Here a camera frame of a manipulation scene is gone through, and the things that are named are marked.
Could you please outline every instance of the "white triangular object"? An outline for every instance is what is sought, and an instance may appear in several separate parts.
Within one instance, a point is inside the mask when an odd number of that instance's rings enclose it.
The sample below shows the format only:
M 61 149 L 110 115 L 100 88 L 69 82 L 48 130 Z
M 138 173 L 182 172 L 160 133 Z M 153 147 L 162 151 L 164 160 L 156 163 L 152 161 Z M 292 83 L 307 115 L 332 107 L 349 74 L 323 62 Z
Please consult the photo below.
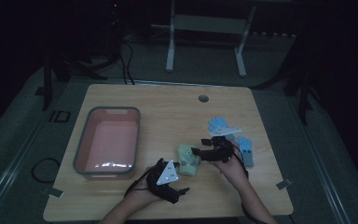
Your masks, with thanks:
M 173 160 L 170 160 L 168 162 L 167 166 L 165 166 L 164 171 L 162 171 L 162 174 L 157 181 L 157 185 L 168 184 L 168 183 L 171 183 L 178 179 L 179 179 L 179 177 L 176 173 L 175 166 L 173 164 Z
M 239 133 L 241 132 L 241 128 L 217 128 L 213 132 L 210 133 L 212 137 L 214 136 L 224 136 L 231 133 Z

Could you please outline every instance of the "metal stand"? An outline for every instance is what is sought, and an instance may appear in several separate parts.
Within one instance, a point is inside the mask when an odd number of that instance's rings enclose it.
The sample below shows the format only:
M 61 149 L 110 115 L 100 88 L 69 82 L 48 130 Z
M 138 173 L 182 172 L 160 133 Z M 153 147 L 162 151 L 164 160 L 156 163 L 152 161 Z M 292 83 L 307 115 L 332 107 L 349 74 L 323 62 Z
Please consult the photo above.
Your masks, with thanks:
M 170 45 L 168 48 L 167 64 L 165 67 L 167 72 L 171 72 L 173 70 L 173 60 L 175 55 L 175 30 L 191 30 L 242 35 L 240 44 L 234 48 L 234 53 L 240 77 L 246 76 L 242 51 L 246 42 L 246 37 L 249 34 L 249 28 L 255 15 L 255 7 L 252 7 L 247 20 L 238 20 L 175 14 L 175 0 L 172 0 L 171 3 Z

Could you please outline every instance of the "forearm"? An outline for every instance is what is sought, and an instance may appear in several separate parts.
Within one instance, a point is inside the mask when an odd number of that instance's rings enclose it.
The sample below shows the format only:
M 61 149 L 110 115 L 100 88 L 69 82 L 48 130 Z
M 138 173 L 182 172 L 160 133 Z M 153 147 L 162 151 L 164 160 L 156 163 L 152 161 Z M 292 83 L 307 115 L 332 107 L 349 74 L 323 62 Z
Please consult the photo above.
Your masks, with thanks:
M 101 220 L 100 224 L 122 224 L 127 218 L 137 211 L 145 208 L 147 204 L 139 202 L 135 195 L 129 194 L 120 203 L 118 203 L 110 212 Z
M 240 194 L 243 207 L 252 217 L 268 224 L 277 224 L 249 181 L 244 181 L 240 187 L 237 187 L 237 191 Z

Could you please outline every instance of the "pink tray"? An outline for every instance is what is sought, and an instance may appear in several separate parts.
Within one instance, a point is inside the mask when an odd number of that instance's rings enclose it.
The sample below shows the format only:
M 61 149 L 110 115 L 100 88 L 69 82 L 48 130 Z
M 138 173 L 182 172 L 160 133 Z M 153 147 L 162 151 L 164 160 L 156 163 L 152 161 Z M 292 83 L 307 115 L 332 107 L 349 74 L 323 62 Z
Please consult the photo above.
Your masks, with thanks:
M 75 155 L 75 171 L 87 179 L 132 178 L 140 117 L 135 107 L 91 109 Z

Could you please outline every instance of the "table surface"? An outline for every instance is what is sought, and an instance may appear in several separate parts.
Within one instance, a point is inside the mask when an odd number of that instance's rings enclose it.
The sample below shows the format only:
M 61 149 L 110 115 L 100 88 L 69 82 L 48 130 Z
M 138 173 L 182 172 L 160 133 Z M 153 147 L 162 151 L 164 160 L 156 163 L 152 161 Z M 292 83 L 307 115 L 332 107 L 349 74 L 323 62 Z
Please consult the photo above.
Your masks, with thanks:
M 209 97 L 207 103 L 200 95 Z M 87 180 L 72 164 L 87 115 L 95 106 L 135 106 L 141 111 L 135 176 L 130 180 Z M 220 116 L 228 126 L 242 128 L 236 136 L 253 141 L 255 167 L 248 168 L 250 182 L 272 215 L 289 215 L 293 206 L 282 181 L 252 92 L 247 88 L 210 86 L 104 85 L 89 86 L 81 106 L 53 188 L 61 198 L 50 196 L 44 212 L 47 221 L 99 220 L 118 203 L 128 186 L 158 159 L 177 161 L 180 144 L 202 149 L 201 138 L 210 138 L 208 121 Z M 202 161 L 196 176 L 180 175 L 170 186 L 190 187 L 178 203 L 152 203 L 131 219 L 242 217 L 241 201 L 223 175 Z

